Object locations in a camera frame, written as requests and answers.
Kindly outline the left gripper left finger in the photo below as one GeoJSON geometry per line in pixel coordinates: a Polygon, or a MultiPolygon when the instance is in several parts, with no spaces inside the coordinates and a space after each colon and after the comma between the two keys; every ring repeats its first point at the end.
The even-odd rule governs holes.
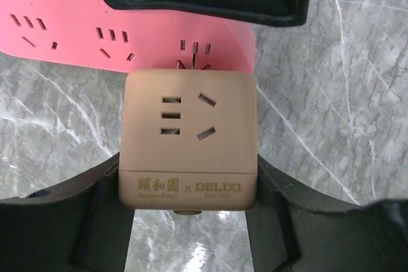
{"type": "Polygon", "coordinates": [[[27,197],[1,200],[1,271],[124,271],[134,211],[119,155],[27,197]]]}

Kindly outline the wooden cube block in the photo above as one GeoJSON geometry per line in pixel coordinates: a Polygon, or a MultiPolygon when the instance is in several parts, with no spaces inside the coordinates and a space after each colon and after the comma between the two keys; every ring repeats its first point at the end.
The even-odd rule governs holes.
{"type": "Polygon", "coordinates": [[[126,78],[119,199],[136,210],[242,211],[256,200],[254,77],[143,69],[126,78]]]}

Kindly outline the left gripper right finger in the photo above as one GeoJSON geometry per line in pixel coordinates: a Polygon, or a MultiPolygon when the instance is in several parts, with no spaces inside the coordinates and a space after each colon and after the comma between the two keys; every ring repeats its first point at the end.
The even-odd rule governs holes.
{"type": "Polygon", "coordinates": [[[320,193],[258,158],[245,213],[256,271],[406,271],[407,200],[359,206],[320,193]]]}

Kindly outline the pink triangular power strip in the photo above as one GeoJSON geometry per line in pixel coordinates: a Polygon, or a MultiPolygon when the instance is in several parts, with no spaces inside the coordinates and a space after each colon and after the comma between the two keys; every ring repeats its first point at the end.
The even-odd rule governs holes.
{"type": "Polygon", "coordinates": [[[143,68],[254,71],[250,24],[172,10],[120,11],[104,0],[1,0],[1,51],[128,73],[143,68]]]}

